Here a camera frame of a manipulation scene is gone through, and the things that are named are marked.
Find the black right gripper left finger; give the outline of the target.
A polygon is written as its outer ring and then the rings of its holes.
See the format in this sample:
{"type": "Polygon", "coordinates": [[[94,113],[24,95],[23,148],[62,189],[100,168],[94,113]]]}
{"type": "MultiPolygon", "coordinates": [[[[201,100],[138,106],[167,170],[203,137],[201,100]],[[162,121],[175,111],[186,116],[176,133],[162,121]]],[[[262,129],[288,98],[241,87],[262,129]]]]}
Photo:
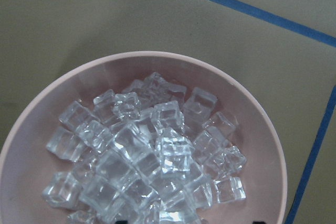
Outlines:
{"type": "Polygon", "coordinates": [[[116,224],[127,224],[127,220],[118,220],[116,224]]]}

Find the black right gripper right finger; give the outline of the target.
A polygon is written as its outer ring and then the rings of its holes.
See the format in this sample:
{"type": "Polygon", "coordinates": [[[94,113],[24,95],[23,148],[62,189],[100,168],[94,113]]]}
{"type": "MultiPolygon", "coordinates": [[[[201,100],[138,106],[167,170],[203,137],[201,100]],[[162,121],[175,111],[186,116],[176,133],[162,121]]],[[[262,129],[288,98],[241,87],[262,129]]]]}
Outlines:
{"type": "Polygon", "coordinates": [[[253,221],[253,224],[266,224],[264,221],[253,221]]]}

